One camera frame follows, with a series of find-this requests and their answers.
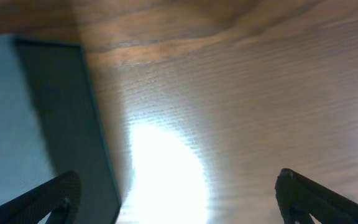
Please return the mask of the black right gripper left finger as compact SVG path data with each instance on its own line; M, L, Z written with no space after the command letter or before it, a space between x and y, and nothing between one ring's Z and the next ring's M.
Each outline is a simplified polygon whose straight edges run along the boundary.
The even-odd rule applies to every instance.
M74 223L81 203L81 179L69 171L0 206L0 223Z

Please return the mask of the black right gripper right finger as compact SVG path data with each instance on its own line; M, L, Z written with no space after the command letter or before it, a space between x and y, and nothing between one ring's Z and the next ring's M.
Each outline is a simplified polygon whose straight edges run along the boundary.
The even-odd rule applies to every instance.
M276 199L285 224L358 223L358 203L284 168L275 184Z

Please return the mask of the dark green box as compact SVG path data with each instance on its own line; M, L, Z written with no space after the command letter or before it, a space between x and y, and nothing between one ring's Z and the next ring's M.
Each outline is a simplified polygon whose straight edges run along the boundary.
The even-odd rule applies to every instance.
M65 172L77 223L114 223L121 199L83 48L0 35L0 205Z

